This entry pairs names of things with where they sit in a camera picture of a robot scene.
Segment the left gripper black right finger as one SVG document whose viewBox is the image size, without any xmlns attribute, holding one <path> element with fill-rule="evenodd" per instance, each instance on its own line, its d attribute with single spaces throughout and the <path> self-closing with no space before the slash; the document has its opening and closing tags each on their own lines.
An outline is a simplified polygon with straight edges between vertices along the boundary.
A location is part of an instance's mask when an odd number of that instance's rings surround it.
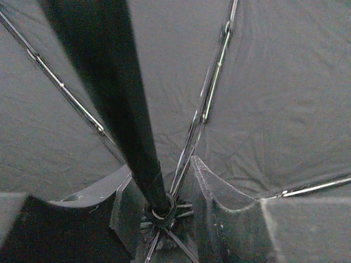
<svg viewBox="0 0 351 263">
<path fill-rule="evenodd" d="M 191 159 L 200 262 L 350 262 L 350 184 L 255 199 Z"/>
</svg>

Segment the lilac umbrella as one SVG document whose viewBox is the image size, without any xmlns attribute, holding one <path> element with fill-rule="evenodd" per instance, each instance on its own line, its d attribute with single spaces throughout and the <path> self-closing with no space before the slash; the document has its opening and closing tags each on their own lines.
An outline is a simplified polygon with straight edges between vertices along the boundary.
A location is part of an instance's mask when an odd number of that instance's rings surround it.
<svg viewBox="0 0 351 263">
<path fill-rule="evenodd" d="M 200 262 L 193 156 L 255 199 L 350 184 L 350 1 L 1 1 L 1 193 L 61 201 L 128 167 L 54 21 L 94 73 L 136 69 L 172 212 L 144 199 L 131 262 Z"/>
</svg>

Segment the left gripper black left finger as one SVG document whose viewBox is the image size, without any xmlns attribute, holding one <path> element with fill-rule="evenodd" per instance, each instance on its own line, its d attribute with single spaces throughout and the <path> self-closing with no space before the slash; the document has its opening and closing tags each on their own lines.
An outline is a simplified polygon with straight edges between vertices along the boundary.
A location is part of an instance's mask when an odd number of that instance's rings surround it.
<svg viewBox="0 0 351 263">
<path fill-rule="evenodd" d="M 131 262 L 144 198 L 130 169 L 61 201 L 1 193 L 1 262 Z"/>
</svg>

